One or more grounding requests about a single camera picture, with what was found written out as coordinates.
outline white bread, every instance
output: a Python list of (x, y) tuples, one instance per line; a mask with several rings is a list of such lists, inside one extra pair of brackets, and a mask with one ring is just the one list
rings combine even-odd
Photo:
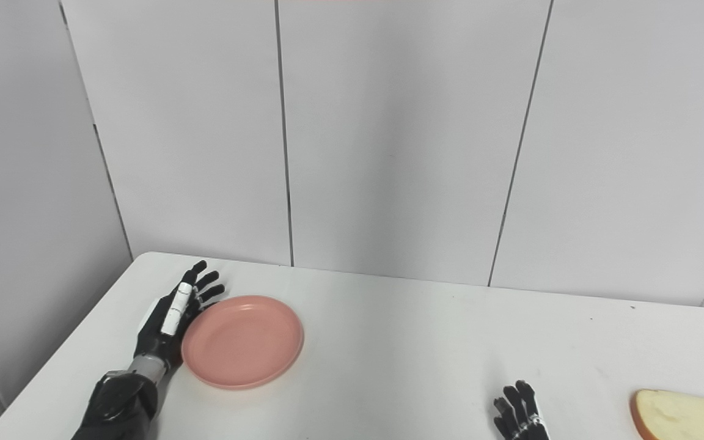
[(640, 390), (632, 417), (644, 440), (704, 440), (704, 398), (664, 390)]

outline white table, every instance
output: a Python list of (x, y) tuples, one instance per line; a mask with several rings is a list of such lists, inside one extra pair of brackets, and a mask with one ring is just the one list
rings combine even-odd
[[(0, 440), (68, 440), (95, 382), (125, 368), (138, 325), (197, 257), (140, 256), (0, 418)], [(500, 438), (501, 387), (526, 379), (555, 440), (639, 440), (643, 387), (704, 395), (704, 309), (209, 259), (231, 296), (304, 323), (301, 356), (253, 390), (182, 367), (160, 440)]]

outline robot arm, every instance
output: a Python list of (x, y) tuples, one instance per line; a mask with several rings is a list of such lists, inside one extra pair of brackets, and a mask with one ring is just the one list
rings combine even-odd
[(189, 324), (224, 292), (213, 271), (201, 261), (188, 270), (172, 292), (159, 299), (137, 334), (128, 370), (109, 371), (97, 382), (81, 428), (72, 440), (145, 440), (156, 415), (157, 385), (181, 363), (181, 342)]

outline wall panel seam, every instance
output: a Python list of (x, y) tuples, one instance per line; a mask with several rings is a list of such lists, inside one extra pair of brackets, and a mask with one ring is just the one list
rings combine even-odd
[(529, 92), (529, 100), (526, 102), (526, 112), (523, 115), (523, 125), (520, 129), (520, 138), (518, 140), (518, 148), (515, 153), (515, 161), (512, 164), (512, 173), (509, 178), (509, 187), (507, 189), (507, 198), (504, 203), (504, 210), (501, 213), (501, 224), (499, 226), (498, 237), (496, 239), (496, 247), (494, 248), (494, 257), (491, 261), (491, 274), (488, 276), (488, 286), (491, 286), (491, 282), (494, 279), (494, 269), (496, 268), (496, 257), (498, 256), (499, 246), (501, 245), (501, 236), (504, 233), (504, 225), (507, 220), (507, 209), (509, 208), (509, 201), (512, 197), (512, 186), (515, 184), (515, 173), (518, 170), (518, 161), (520, 160), (520, 150), (523, 147), (523, 137), (526, 134), (526, 124), (529, 121), (529, 112), (531, 110), (531, 102), (534, 99), (534, 87), (537, 85), (537, 75), (540, 72), (540, 62), (542, 62), (542, 52), (545, 49), (545, 40), (548, 36), (548, 26), (550, 25), (550, 17), (553, 13), (553, 2), (551, 0), (550, 5), (548, 5), (548, 14), (545, 18), (545, 26), (542, 30), (542, 40), (540, 41), (540, 50), (537, 53), (537, 64), (534, 66), (534, 76), (531, 80), (531, 90)]

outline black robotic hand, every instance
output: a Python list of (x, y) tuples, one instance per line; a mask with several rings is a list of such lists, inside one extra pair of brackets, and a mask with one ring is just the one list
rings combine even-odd
[[(209, 284), (219, 279), (219, 273), (215, 270), (197, 279), (207, 266), (204, 260), (194, 265), (190, 270), (187, 270), (184, 278), (181, 279), (178, 286), (174, 287), (172, 292), (159, 299), (159, 303), (154, 307), (151, 316), (148, 317), (143, 328), (137, 334), (137, 345), (134, 349), (135, 357), (153, 356), (161, 359), (165, 362), (167, 371), (178, 368), (181, 365), (181, 342), (184, 339), (186, 329), (189, 328), (189, 324), (200, 313), (215, 303), (215, 298), (224, 293), (224, 284), (217, 284), (204, 291)], [(165, 334), (165, 332), (162, 332), (165, 319), (173, 305), (178, 288), (184, 283), (192, 286), (192, 293), (190, 293), (185, 310), (179, 318), (175, 333), (173, 335)]]
[(72, 440), (145, 439), (159, 402), (156, 385), (181, 365), (181, 342), (189, 324), (224, 292), (223, 284), (205, 290), (219, 279), (216, 271), (197, 279), (206, 267), (205, 261), (194, 265), (159, 299), (137, 334), (129, 369), (109, 371), (97, 382)]
[(505, 440), (549, 440), (531, 385), (517, 381), (514, 387), (504, 387), (504, 395), (494, 400), (500, 414), (494, 423), (501, 436)]

